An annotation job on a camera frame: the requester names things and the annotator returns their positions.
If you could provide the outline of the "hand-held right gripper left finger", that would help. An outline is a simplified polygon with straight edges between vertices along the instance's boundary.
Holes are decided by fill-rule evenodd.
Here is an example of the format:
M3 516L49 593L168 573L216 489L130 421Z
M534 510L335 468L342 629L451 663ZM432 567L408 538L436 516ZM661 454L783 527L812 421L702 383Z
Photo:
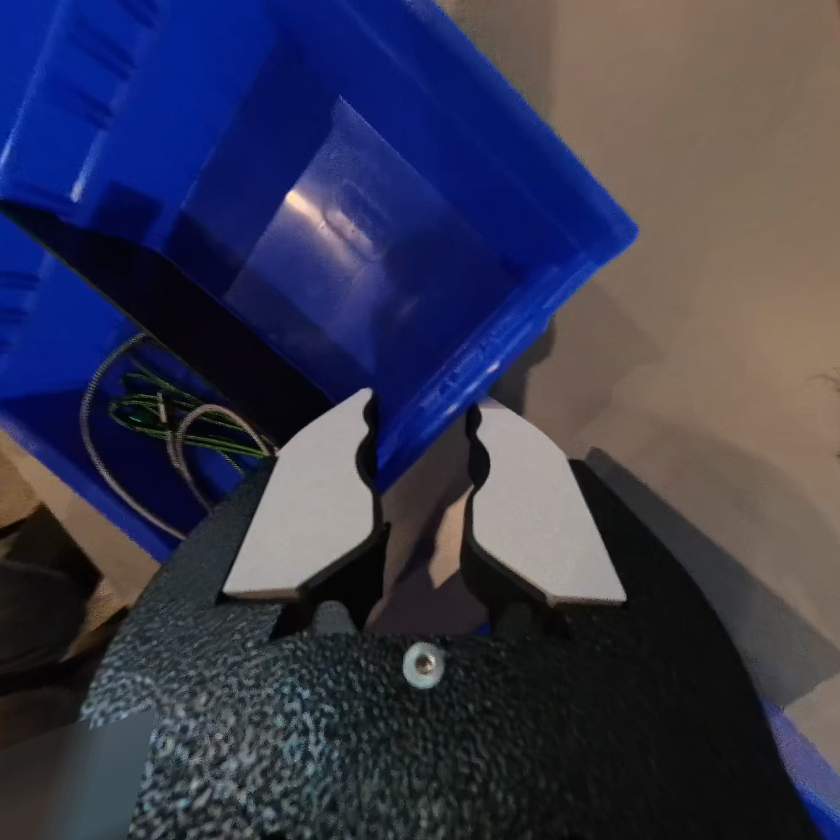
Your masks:
M282 605L276 629L364 629L390 524L375 485L378 409L362 388L279 450L222 595Z

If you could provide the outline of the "black office chair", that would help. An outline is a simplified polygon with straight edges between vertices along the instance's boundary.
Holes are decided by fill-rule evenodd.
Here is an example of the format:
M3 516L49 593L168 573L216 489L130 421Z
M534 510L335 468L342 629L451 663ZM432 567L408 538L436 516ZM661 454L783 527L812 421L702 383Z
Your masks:
M87 691L129 607L53 513L2 528L1 697Z

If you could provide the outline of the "blue plastic bin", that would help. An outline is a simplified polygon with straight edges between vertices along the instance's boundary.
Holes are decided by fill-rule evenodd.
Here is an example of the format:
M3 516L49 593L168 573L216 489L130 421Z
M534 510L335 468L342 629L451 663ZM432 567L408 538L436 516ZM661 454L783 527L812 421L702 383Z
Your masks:
M161 257L299 379L370 388L386 488L637 226L435 2L2 2L2 214Z
M784 710L759 698L784 769L825 839L839 838L839 775Z
M25 451L91 504L152 558L164 562L177 540L128 506L104 481L82 441L79 411L96 369L138 333L147 340L116 360L100 379L91 405L94 447L112 477L165 524L189 532L204 516L173 470L162 442L130 431L109 415L109 403L126 391L121 379L132 360L175 385L228 404L272 442L291 419L288 402L271 394L261 362L268 350L241 343L235 320L185 317L164 299L140 310L140 321L115 307L95 288L36 242L2 228L2 429Z

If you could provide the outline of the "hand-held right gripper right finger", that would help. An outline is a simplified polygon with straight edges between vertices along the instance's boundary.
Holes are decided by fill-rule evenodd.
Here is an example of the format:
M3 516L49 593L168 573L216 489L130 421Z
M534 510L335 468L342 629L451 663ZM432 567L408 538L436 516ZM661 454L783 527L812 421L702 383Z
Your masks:
M461 575L490 632L560 632L567 606L621 607L627 594L569 459L498 402L467 414Z

